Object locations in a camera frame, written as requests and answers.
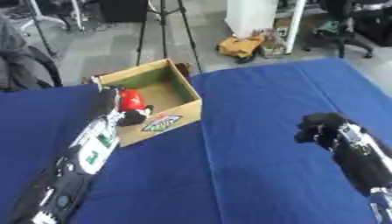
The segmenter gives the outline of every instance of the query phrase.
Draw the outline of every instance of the blue tablecloth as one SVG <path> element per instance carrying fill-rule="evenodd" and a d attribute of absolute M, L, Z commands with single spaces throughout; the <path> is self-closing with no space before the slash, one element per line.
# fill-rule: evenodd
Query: blue tablecloth
<path fill-rule="evenodd" d="M 373 224 L 327 151 L 296 144 L 301 117 L 338 111 L 392 145 L 392 103 L 339 59 L 192 78 L 202 121 L 118 150 L 72 223 Z M 85 125 L 94 86 L 0 94 L 0 223 Z"/>

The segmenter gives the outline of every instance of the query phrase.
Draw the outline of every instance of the black stand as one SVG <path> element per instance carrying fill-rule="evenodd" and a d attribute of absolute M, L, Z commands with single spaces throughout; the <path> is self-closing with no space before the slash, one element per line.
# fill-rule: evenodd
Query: black stand
<path fill-rule="evenodd" d="M 163 51 L 164 51 L 164 58 L 167 58 L 167 43 L 166 43 L 167 17 L 170 16 L 172 13 L 180 11 L 182 14 L 182 18 L 184 19 L 186 32 L 188 34 L 189 42 L 190 42 L 191 48 L 193 50 L 194 58 L 196 59 L 198 69 L 199 69 L 200 73 L 203 74 L 203 70 L 201 69 L 201 65 L 200 65 L 199 55 L 196 51 L 196 44 L 193 40 L 193 36 L 191 33 L 191 29 L 189 27 L 188 19 L 186 17 L 186 8 L 184 7 L 182 0 L 178 0 L 178 8 L 176 10 L 170 10 L 170 11 L 166 10 L 166 0 L 160 0 L 160 1 L 161 1 L 160 11 L 155 11 L 155 10 L 150 10 L 150 9 L 148 9 L 147 11 L 153 12 L 153 13 L 159 15 L 159 17 L 160 17 L 160 24 L 162 27 L 162 47 L 163 47 Z M 147 19 L 145 19 L 143 21 L 142 29 L 140 31 L 139 47 L 137 48 L 137 61 L 136 61 L 137 66 L 140 65 L 140 59 L 142 57 L 142 49 L 143 49 L 143 43 L 144 43 L 144 33 L 145 33 L 146 23 L 147 23 Z"/>
<path fill-rule="evenodd" d="M 38 34 L 41 37 L 42 43 L 44 43 L 46 51 L 49 53 L 49 55 L 52 58 L 56 57 L 57 53 L 54 50 L 52 50 L 52 48 L 49 46 L 49 43 L 44 35 L 44 32 L 41 29 L 41 26 L 39 25 L 39 21 L 37 20 L 37 17 L 35 15 L 34 9 L 32 7 L 32 3 L 30 2 L 30 0 L 25 0 L 25 3 L 29 9 L 32 21 L 34 22 L 34 25 L 37 27 Z"/>

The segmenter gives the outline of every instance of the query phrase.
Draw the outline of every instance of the white cabinet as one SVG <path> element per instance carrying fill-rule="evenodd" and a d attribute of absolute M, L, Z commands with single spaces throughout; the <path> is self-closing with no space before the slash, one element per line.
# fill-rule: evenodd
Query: white cabinet
<path fill-rule="evenodd" d="M 227 0 L 226 22 L 238 38 L 273 27 L 278 0 Z"/>

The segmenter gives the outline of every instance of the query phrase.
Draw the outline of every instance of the open cardboard box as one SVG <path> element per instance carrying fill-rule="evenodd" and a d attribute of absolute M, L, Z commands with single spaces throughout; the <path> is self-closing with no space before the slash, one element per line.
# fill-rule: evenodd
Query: open cardboard box
<path fill-rule="evenodd" d="M 142 124 L 118 128 L 122 146 L 173 130 L 200 119 L 201 98 L 171 60 L 163 59 L 95 79 L 100 85 L 137 90 L 153 114 Z"/>

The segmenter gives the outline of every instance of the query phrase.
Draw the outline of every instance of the yellow bag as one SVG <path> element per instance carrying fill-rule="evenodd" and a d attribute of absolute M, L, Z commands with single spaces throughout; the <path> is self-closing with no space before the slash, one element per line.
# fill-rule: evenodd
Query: yellow bag
<path fill-rule="evenodd" d="M 219 51 L 223 55 L 246 58 L 264 41 L 262 34 L 252 38 L 226 38 L 219 44 Z"/>

